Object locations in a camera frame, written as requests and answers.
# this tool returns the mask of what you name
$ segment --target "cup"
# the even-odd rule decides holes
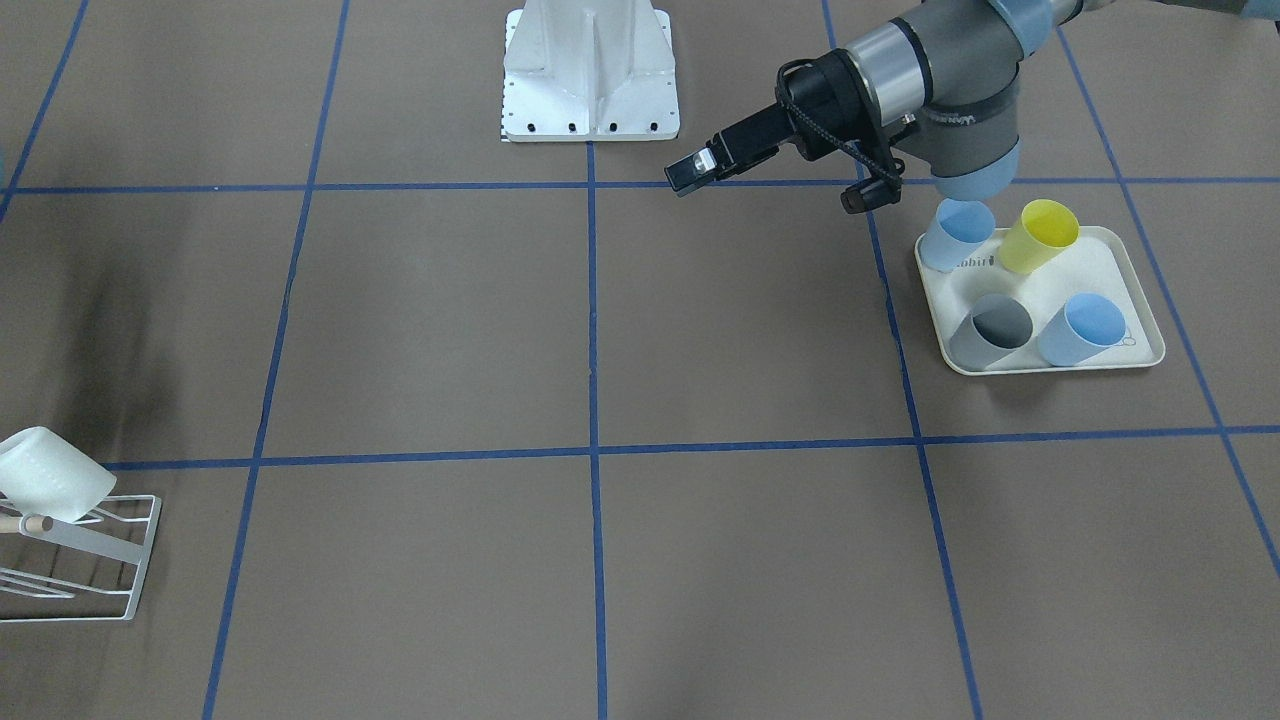
[[[1020,274],[1057,258],[1080,237],[1080,222],[1066,205],[1052,200],[1032,200],[1005,233],[997,256],[1000,264]]]
[[[920,261],[950,273],[996,232],[996,217],[978,201],[943,200],[920,241]]]
[[[951,361],[966,370],[982,370],[1032,340],[1032,316],[1007,295],[984,295],[951,333]]]
[[[114,487],[115,475],[49,428],[0,442],[0,492],[23,515],[74,523]]]
[[[1051,365],[1069,368],[1124,340],[1124,313],[1093,292],[1073,295],[1044,325],[1036,345]]]

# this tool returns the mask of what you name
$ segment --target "grid line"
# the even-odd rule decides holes
[[[1235,425],[1228,427],[1233,436],[1280,434],[1280,425]],[[1146,439],[1171,437],[1217,436],[1216,427],[1187,428],[1139,428],[1130,430],[1066,430],[1032,433],[993,433],[970,436],[922,436],[919,442],[934,445],[1000,445],[1019,442],[1088,442],[1108,439]],[[791,450],[841,450],[869,447],[914,446],[914,436],[876,437],[876,438],[832,438],[832,439],[776,439],[741,442],[687,442],[687,443],[645,443],[645,445],[602,445],[599,454],[604,456],[627,455],[681,455],[703,452],[768,452]],[[317,468],[325,465],[385,465],[398,462],[456,462],[467,460],[516,460],[536,457],[588,457],[590,446],[566,447],[517,447],[503,450],[443,450],[424,452],[383,452],[353,455],[280,455],[259,460],[252,457],[212,457],[192,460],[124,460],[102,462],[113,473],[142,473],[155,470],[210,470],[210,469],[248,469],[252,465],[262,468]]]
[[[595,579],[595,703],[596,716],[609,716],[609,670],[604,602],[604,511],[600,501],[599,313],[596,275],[595,143],[586,143],[586,266],[588,266],[588,425],[591,464],[591,561]]]
[[[1160,260],[1156,258],[1156,250],[1151,245],[1147,228],[1142,222],[1142,215],[1138,213],[1138,205],[1133,200],[1133,192],[1129,190],[1128,181],[1120,170],[1120,161],[1116,158],[1115,149],[1111,146],[1111,140],[1107,137],[1107,132],[1102,127],[1102,117],[1098,114],[1093,97],[1089,95],[1089,88],[1084,82],[1084,74],[1080,72],[1080,65],[1075,61],[1075,54],[1071,51],[1071,44],[1066,40],[1066,33],[1062,32],[1062,28],[1056,28],[1056,32],[1059,41],[1062,44],[1062,50],[1066,54],[1066,61],[1071,65],[1071,73],[1075,76],[1075,82],[1080,87],[1080,95],[1084,97],[1084,104],[1088,106],[1089,115],[1093,118],[1093,126],[1097,128],[1098,137],[1102,140],[1102,149],[1106,150],[1107,160],[1111,163],[1111,169],[1115,172],[1116,182],[1120,184],[1120,192],[1124,193],[1125,205],[1129,206],[1129,214],[1133,217],[1134,225],[1138,229],[1138,238],[1142,241],[1142,247],[1147,252],[1147,259],[1151,261],[1152,270],[1155,270],[1156,282],[1160,284],[1160,292],[1165,296],[1165,302],[1169,305],[1169,314],[1172,316],[1174,325],[1178,328],[1178,336],[1187,351],[1188,360],[1190,360],[1192,370],[1196,373],[1196,380],[1199,383],[1201,392],[1204,395],[1204,402],[1208,405],[1210,414],[1213,416],[1213,424],[1217,428],[1219,437],[1222,439],[1222,447],[1226,450],[1228,460],[1231,462],[1231,470],[1235,473],[1236,483],[1240,486],[1240,493],[1244,496],[1245,505],[1249,507],[1249,514],[1253,515],[1253,524],[1257,527],[1262,544],[1271,560],[1271,568],[1276,577],[1280,577],[1280,555],[1276,552],[1275,541],[1271,537],[1271,532],[1267,529],[1267,521],[1262,516],[1262,509],[1258,506],[1257,497],[1253,495],[1253,488],[1249,486],[1249,479],[1244,474],[1240,459],[1235,454],[1235,446],[1231,443],[1231,434],[1228,432],[1226,424],[1222,421],[1222,414],[1219,411],[1212,391],[1210,391],[1208,378],[1204,375],[1203,368],[1201,368],[1199,357],[1197,357],[1196,348],[1192,346],[1190,334],[1187,332],[1187,325],[1183,323],[1181,313],[1178,311],[1178,306],[1174,302],[1174,295],[1169,287],[1169,282],[1165,279],[1165,273],[1160,266]]]
[[[838,187],[855,178],[736,178],[717,181],[707,188],[735,187]],[[904,184],[932,186],[933,178],[904,178]],[[1126,184],[1280,184],[1280,177],[1144,177],[1125,178]],[[1115,178],[1102,177],[1018,177],[1012,184],[1116,184]],[[384,191],[456,191],[456,190],[586,190],[586,181],[439,181],[439,182],[328,182],[310,186],[315,192],[384,192]],[[666,181],[595,181],[595,190],[668,188]],[[298,183],[227,183],[227,184],[108,184],[4,188],[8,199],[18,195],[147,195],[147,193],[236,193],[236,192],[306,192]]]
[[[828,0],[822,0],[823,14],[827,26],[828,42],[832,47],[836,46],[835,29],[831,20],[831,9]],[[493,460],[493,459],[522,459],[522,457],[568,457],[568,456],[588,456],[591,461],[591,502],[593,502],[593,546],[594,546],[594,562],[595,562],[595,593],[596,593],[596,662],[598,662],[598,703],[599,703],[599,717],[604,720],[608,712],[607,705],[607,671],[605,671],[605,616],[604,616],[604,574],[603,574],[603,528],[602,528],[602,503],[600,503],[600,475],[599,475],[599,459],[604,455],[643,455],[643,454],[671,454],[671,452],[737,452],[737,451],[777,451],[777,450],[818,450],[818,448],[850,448],[850,447],[888,447],[888,446],[914,446],[918,452],[918,459],[920,462],[922,475],[925,484],[925,493],[929,502],[931,516],[934,525],[934,534],[938,542],[940,557],[943,566],[943,574],[947,583],[948,601],[952,606],[952,615],[956,623],[957,642],[960,644],[961,656],[965,664],[966,682],[969,683],[970,700],[974,703],[975,717],[982,717],[980,701],[978,698],[977,684],[973,678],[972,662],[969,660],[968,643],[964,634],[963,619],[960,618],[959,600],[955,593],[954,579],[951,577],[950,562],[947,559],[945,537],[941,525],[941,514],[937,507],[937,500],[933,493],[932,477],[928,466],[928,459],[925,454],[925,447],[929,445],[968,445],[968,443],[1005,443],[1005,442],[1074,442],[1074,441],[1089,441],[1089,439],[1123,439],[1123,438],[1149,438],[1149,437],[1192,437],[1192,436],[1220,436],[1222,443],[1228,451],[1229,459],[1233,464],[1233,469],[1236,473],[1236,478],[1242,486],[1242,491],[1253,511],[1254,520],[1262,534],[1263,542],[1271,555],[1272,564],[1276,568],[1277,574],[1280,574],[1280,560],[1276,557],[1275,544],[1271,536],[1266,528],[1266,524],[1261,516],[1257,507],[1257,502],[1253,498],[1252,488],[1248,484],[1245,474],[1239,464],[1235,455],[1234,447],[1231,445],[1231,436],[1248,436],[1248,434],[1280,434],[1280,425],[1235,425],[1228,427],[1224,424],[1217,406],[1213,401],[1212,393],[1210,392],[1207,379],[1196,359],[1194,351],[1192,348],[1192,342],[1185,327],[1181,323],[1181,318],[1174,306],[1171,292],[1165,282],[1164,274],[1158,266],[1155,252],[1146,234],[1146,229],[1138,215],[1137,206],[1133,201],[1132,193],[1129,191],[1130,184],[1220,184],[1220,183],[1238,183],[1238,184],[1268,184],[1280,183],[1280,177],[1170,177],[1170,178],[1125,178],[1121,174],[1120,167],[1115,159],[1107,136],[1103,131],[1101,119],[1093,106],[1092,99],[1089,97],[1088,90],[1085,87],[1083,76],[1075,63],[1074,55],[1071,54],[1070,46],[1066,41],[1065,35],[1061,29],[1057,29],[1059,38],[1062,42],[1064,49],[1068,54],[1068,60],[1075,74],[1075,79],[1079,85],[1082,94],[1084,95],[1085,102],[1089,106],[1089,111],[1093,115],[1096,128],[1102,137],[1103,146],[1107,151],[1108,159],[1111,160],[1112,169],[1115,172],[1115,178],[1018,178],[1014,182],[1021,184],[1111,184],[1116,183],[1124,192],[1126,204],[1138,227],[1139,236],[1142,238],[1143,246],[1148,254],[1148,259],[1152,263],[1157,281],[1161,286],[1161,291],[1165,295],[1166,302],[1169,304],[1170,311],[1174,316],[1174,322],[1178,325],[1180,338],[1184,347],[1192,360],[1193,369],[1196,370],[1197,379],[1201,384],[1204,398],[1210,406],[1211,414],[1215,420],[1215,427],[1204,428],[1152,428],[1152,429],[1134,429],[1134,430],[1079,430],[1079,432],[1062,432],[1062,433],[1009,433],[1009,434],[974,434],[974,436],[924,436],[920,430],[919,418],[914,404],[914,397],[911,393],[909,370],[905,357],[904,346],[901,342],[899,325],[896,320],[896,313],[892,304],[892,295],[888,286],[887,274],[884,273],[883,258],[881,252],[881,243],[878,238],[878,232],[876,228],[874,215],[868,215],[868,229],[872,236],[872,245],[877,260],[877,272],[881,275],[881,281],[884,286],[886,292],[886,313],[888,315],[890,328],[893,334],[896,348],[899,352],[899,363],[904,384],[904,398],[906,402],[908,413],[911,420],[913,434],[910,437],[884,437],[884,438],[844,438],[844,439],[813,439],[813,441],[762,441],[762,442],[721,442],[721,443],[669,443],[669,445],[613,445],[603,446],[599,442],[599,407],[598,407],[598,314],[596,314],[596,217],[595,217],[595,193],[596,190],[637,190],[637,188],[666,188],[667,183],[660,181],[654,182],[598,182],[595,179],[595,151],[594,145],[588,143],[586,146],[586,161],[588,161],[588,179],[586,182],[568,181],[568,182],[419,182],[419,183],[316,183],[316,173],[319,168],[319,159],[321,152],[321,143],[325,132],[325,124],[329,111],[329,104],[333,96],[333,88],[337,78],[339,56],[342,51],[343,36],[346,22],[348,17],[349,0],[343,0],[342,12],[339,14],[337,36],[333,47],[333,55],[330,59],[329,77],[325,87],[324,100],[321,104],[320,118],[316,128],[316,138],[312,151],[311,168],[308,172],[308,178],[305,184],[204,184],[204,186],[104,186],[104,187],[19,187],[20,177],[26,169],[27,161],[29,159],[31,151],[35,146],[37,135],[41,129],[44,118],[50,108],[52,97],[60,83],[65,67],[68,64],[72,49],[78,37],[83,18],[88,9],[88,0],[82,0],[72,23],[72,28],[64,46],[63,54],[59,59],[58,67],[50,81],[49,88],[44,96],[40,109],[36,114],[35,122],[32,124],[31,132],[27,136],[22,154],[19,155],[18,163],[14,167],[14,172],[9,179],[6,187],[0,192],[0,222],[4,220],[9,205],[14,196],[18,195],[128,195],[128,193],[200,193],[200,192],[302,192],[303,201],[300,210],[298,227],[294,237],[293,252],[289,261],[289,270],[284,286],[284,293],[282,299],[280,316],[278,322],[278,331],[275,337],[275,345],[273,347],[271,365],[268,373],[266,388],[264,391],[262,401],[262,415],[260,419],[259,432],[255,439],[253,455],[251,457],[243,459],[207,459],[207,460],[163,460],[163,461],[124,461],[124,462],[111,462],[105,464],[108,469],[116,471],[140,471],[140,470],[187,470],[187,469],[248,469],[248,480],[246,483],[244,502],[242,506],[241,523],[237,530],[236,550],[233,553],[233,565],[228,577],[227,597],[224,598],[221,624],[219,626],[218,644],[215,648],[214,661],[210,669],[210,682],[205,698],[204,717],[207,720],[212,717],[214,703],[218,692],[218,679],[220,676],[221,660],[225,652],[227,634],[229,630],[229,623],[232,618],[232,609],[234,603],[236,583],[238,582],[239,564],[244,552],[244,539],[248,528],[248,520],[252,511],[253,489],[256,487],[256,479],[259,470],[268,466],[314,466],[314,465],[335,465],[335,464],[378,464],[378,462],[433,462],[433,461],[461,461],[461,460]],[[850,179],[737,179],[737,181],[724,181],[714,183],[712,187],[829,187],[849,184]],[[906,181],[908,184],[932,184],[932,179],[927,178],[911,178]],[[302,250],[302,242],[306,232],[307,218],[310,213],[311,200],[315,192],[348,192],[348,191],[452,191],[452,190],[547,190],[547,188],[561,188],[561,190],[586,190],[588,193],[588,215],[589,215],[589,293],[590,293],[590,313],[589,313],[589,364],[590,364],[590,445],[582,447],[553,447],[553,448],[513,448],[513,450],[492,450],[492,451],[439,451],[439,452],[403,452],[403,454],[366,454],[366,455],[326,455],[326,456],[279,456],[268,457],[264,455],[266,429],[270,416],[271,398],[274,396],[275,379],[278,377],[280,357],[283,354],[284,336],[288,323],[289,313],[289,296],[292,292],[293,281],[297,274],[297,265],[300,254]]]
[[[0,199],[0,223],[9,214],[9,204],[13,202],[18,182],[22,179],[22,173],[27,169],[31,149],[36,146],[36,136],[40,135],[40,128],[45,123],[45,114],[49,113],[49,105],[52,104],[54,94],[58,92],[58,85],[63,81],[63,73],[67,72],[67,63],[70,60],[72,49],[76,47],[76,38],[79,37],[79,28],[84,23],[84,14],[87,12],[88,0],[81,0],[79,8],[76,10],[76,19],[72,20],[72,29],[67,33],[67,45],[63,46],[63,54],[58,58],[54,77],[49,79],[49,88],[45,90],[45,97],[40,101],[40,109],[36,110],[36,119],[31,123],[31,132],[27,133],[27,141],[22,145],[22,154],[18,155],[18,163],[13,167],[13,176],[9,177],[9,183],[5,186],[4,197]]]
[[[836,44],[836,29],[831,19],[831,4],[822,0],[822,15],[827,26],[827,41],[832,50]],[[858,178],[863,178],[863,167],[858,165]],[[951,610],[951,624],[956,634],[956,650],[960,653],[960,664],[964,670],[965,689],[969,693],[969,706],[974,720],[982,720],[982,696],[978,692],[978,679],[973,669],[973,656],[969,652],[969,634],[964,625],[964,612],[960,609],[960,596],[956,592],[955,574],[951,570],[951,555],[947,551],[946,532],[942,527],[942,511],[938,507],[937,493],[933,488],[933,471],[929,469],[928,451],[924,445],[924,433],[920,429],[920,416],[915,406],[915,393],[911,389],[911,373],[906,363],[906,350],[902,346],[902,333],[897,324],[897,310],[893,307],[893,290],[890,286],[888,272],[884,266],[884,254],[881,247],[879,229],[876,224],[876,213],[867,213],[867,231],[870,234],[872,251],[876,255],[876,273],[884,287],[884,314],[888,319],[890,333],[893,336],[893,346],[897,351],[899,370],[902,377],[902,398],[906,402],[906,414],[911,421],[911,439],[915,446],[915,457],[920,466],[920,480],[924,484],[924,497],[929,507],[929,521],[933,527],[933,541],[938,551],[938,564],[942,568],[942,582],[947,593],[947,605]]]
[[[298,227],[293,237],[293,252],[289,258],[289,270],[284,281],[284,291],[280,299],[280,315],[276,322],[275,343],[271,348],[271,363],[266,374],[266,388],[262,391],[262,416],[259,421],[257,436],[253,441],[253,457],[248,469],[248,479],[244,483],[244,500],[241,506],[239,525],[236,530],[236,546],[232,551],[230,569],[227,575],[227,592],[223,597],[221,618],[218,624],[218,638],[214,643],[214,657],[209,667],[209,685],[205,689],[204,720],[212,720],[214,707],[218,702],[218,685],[221,680],[223,660],[227,652],[227,639],[230,633],[232,615],[236,607],[236,591],[239,585],[241,562],[244,559],[244,543],[248,537],[250,518],[253,512],[253,496],[257,489],[257,477],[262,468],[262,451],[266,446],[266,430],[271,419],[271,401],[275,396],[275,382],[280,370],[280,356],[284,352],[284,336],[289,324],[289,299],[293,293],[293,282],[298,274],[298,259],[302,255],[302,242],[307,232],[307,219],[311,213],[311,199],[315,193],[316,173],[320,168],[320,152],[324,149],[325,126],[329,119],[329,104],[333,100],[333,87],[338,79],[338,60],[342,56],[342,41],[347,29],[347,14],[351,9],[351,0],[342,0],[342,9],[338,14],[338,28],[334,35],[333,55],[329,60],[329,74],[325,81],[324,99],[320,102],[320,119],[316,122],[315,142],[311,150],[311,167],[307,170],[306,192],[302,196],[302,208],[298,211]]]

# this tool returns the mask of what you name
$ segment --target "white tray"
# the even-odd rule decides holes
[[[997,229],[964,264],[950,273],[940,273],[920,261],[920,240],[915,242],[915,265],[920,269],[938,347],[942,348],[942,359],[947,365],[963,375],[1149,368],[1165,359],[1165,338],[1156,327],[1156,318],[1151,314],[1151,305],[1138,283],[1129,254],[1124,242],[1107,228],[1082,227],[1075,245],[1029,275],[1011,273],[996,259],[996,250],[1005,240],[1005,229]],[[951,360],[947,341],[969,314],[969,307],[991,292],[1002,292],[1021,302],[1030,313],[1034,334],[1025,346],[987,369],[965,370]],[[1036,337],[1068,299],[1078,292],[1096,292],[1115,302],[1124,313],[1128,332],[1115,347],[1078,365],[1055,368],[1036,350]]]

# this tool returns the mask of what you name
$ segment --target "light blue cup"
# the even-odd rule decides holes
[[[920,261],[950,273],[996,232],[996,217],[977,200],[943,200],[920,241]]]
[[[1124,313],[1101,295],[1073,295],[1044,325],[1037,346],[1051,365],[1069,368],[1117,345],[1126,332]]]

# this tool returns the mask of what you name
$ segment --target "printed logo on tray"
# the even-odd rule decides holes
[[[986,258],[965,258],[965,261],[956,265],[956,268],[989,268],[995,264],[996,256],[987,255]]]

